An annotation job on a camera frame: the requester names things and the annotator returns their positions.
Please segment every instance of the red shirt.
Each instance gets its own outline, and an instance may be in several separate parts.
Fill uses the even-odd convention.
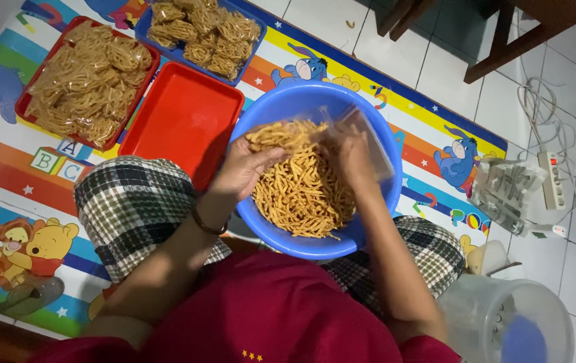
[[[32,362],[443,362],[460,358],[388,328],[316,264],[275,252],[230,256],[154,329],[142,349],[120,338],[54,343]]]

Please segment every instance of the bangle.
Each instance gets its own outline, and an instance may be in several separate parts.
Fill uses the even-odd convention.
[[[223,228],[220,231],[217,231],[215,229],[207,227],[203,223],[203,220],[201,219],[201,217],[198,215],[198,210],[196,210],[196,206],[194,206],[192,208],[192,217],[194,218],[194,221],[196,222],[198,227],[200,227],[200,229],[202,229],[205,233],[209,233],[210,235],[220,236],[223,233],[227,232],[227,221],[225,222],[225,226],[223,226]]]

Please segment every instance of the blue plastic bowl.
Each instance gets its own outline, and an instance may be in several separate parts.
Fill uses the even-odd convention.
[[[242,13],[246,18],[254,19],[254,21],[256,21],[257,25],[259,25],[259,28],[261,29],[261,35],[259,36],[259,41],[256,42],[254,47],[252,47],[252,54],[250,54],[250,57],[248,58],[248,60],[245,61],[245,64],[243,65],[243,67],[239,71],[238,77],[236,77],[235,80],[233,80],[233,81],[230,81],[228,79],[220,77],[217,74],[211,73],[210,71],[204,69],[203,67],[199,67],[196,64],[186,60],[183,57],[183,54],[185,54],[185,44],[183,42],[180,42],[178,44],[177,48],[167,49],[167,48],[161,46],[160,44],[154,42],[153,40],[149,39],[147,37],[147,33],[149,32],[149,28],[151,27],[151,18],[154,15],[153,11],[151,10],[151,6],[147,7],[145,12],[142,14],[140,19],[138,20],[138,23],[136,24],[135,29],[133,29],[133,30],[136,33],[136,38],[138,38],[139,41],[155,47],[156,49],[158,49],[160,51],[160,54],[169,58],[171,61],[186,64],[189,67],[192,67],[195,70],[199,70],[200,72],[203,72],[205,74],[208,74],[211,77],[214,77],[223,83],[226,83],[230,86],[236,86],[239,83],[239,81],[241,81],[241,77],[243,77],[243,73],[245,72],[247,67],[250,65],[252,57],[256,53],[256,50],[259,48],[259,45],[261,44],[263,37],[265,37],[265,33],[267,33],[268,29],[262,20],[260,20],[256,16],[252,15],[251,13],[248,13],[247,11],[241,9],[240,7],[236,6],[235,4],[229,3],[229,2],[227,2],[227,0],[219,0],[218,4],[219,4],[219,6],[226,8],[230,12],[238,11],[239,13]]]
[[[320,81],[277,87],[259,97],[245,111],[234,127],[230,142],[256,125],[290,118],[324,105],[327,106],[331,117],[335,119],[352,104],[356,104],[364,112],[393,164],[395,175],[381,183],[381,190],[389,210],[395,210],[402,189],[402,160],[393,133],[386,120],[371,103],[344,87]],[[341,239],[336,240],[332,237],[293,237],[292,233],[267,221],[259,212],[251,196],[239,203],[236,210],[260,239],[273,248],[292,256],[310,260],[337,258],[357,251],[365,244],[364,228],[357,214],[353,216],[347,227],[332,232]]]

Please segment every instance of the plaid pants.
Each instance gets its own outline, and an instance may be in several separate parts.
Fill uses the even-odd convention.
[[[164,242],[196,202],[192,182],[169,160],[121,156],[105,161],[75,185],[79,221],[111,279],[122,281],[158,243]],[[434,297],[456,281],[465,253],[450,232],[415,216],[394,218]],[[205,265],[230,248],[218,240]],[[358,302],[381,315],[369,254],[359,250],[321,265]]]

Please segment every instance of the children's play mat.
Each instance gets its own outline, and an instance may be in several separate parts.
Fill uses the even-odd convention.
[[[422,216],[450,230],[464,245],[485,243],[490,221],[467,202],[465,190],[482,158],[505,156],[504,139],[256,6],[244,0],[230,1],[268,26],[236,86],[245,95],[243,112],[290,76],[285,69],[294,68],[299,59],[317,60],[323,65],[317,70],[321,72],[317,79],[363,96],[393,131],[404,171],[402,195],[393,216]],[[15,102],[73,17],[85,15],[134,37],[133,26],[146,7],[144,0],[28,0],[0,37],[0,235],[16,232],[18,227],[28,232],[40,227],[47,232],[40,234],[42,244],[50,244],[50,252],[63,259],[55,275],[65,283],[64,295],[19,318],[29,326],[76,336],[97,313],[103,294],[111,290],[108,274],[79,225],[72,189],[94,165],[116,157],[128,131],[124,130],[112,150],[101,153],[20,119]],[[165,62],[168,59],[163,58],[161,66]],[[459,144],[463,151],[456,148]],[[29,224],[17,225],[15,219],[20,217]],[[61,245],[70,248],[61,249]],[[8,287],[0,284],[0,301],[7,294],[4,288]]]

